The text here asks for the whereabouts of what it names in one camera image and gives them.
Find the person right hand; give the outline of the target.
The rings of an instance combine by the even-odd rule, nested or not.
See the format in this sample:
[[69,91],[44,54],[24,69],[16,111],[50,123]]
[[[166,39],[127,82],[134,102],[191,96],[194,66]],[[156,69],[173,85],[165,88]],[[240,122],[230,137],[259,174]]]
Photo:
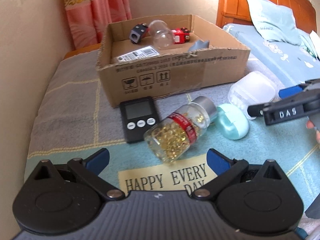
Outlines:
[[315,130],[316,141],[320,144],[320,131],[315,127],[315,125],[310,120],[307,121],[306,127],[307,129]]

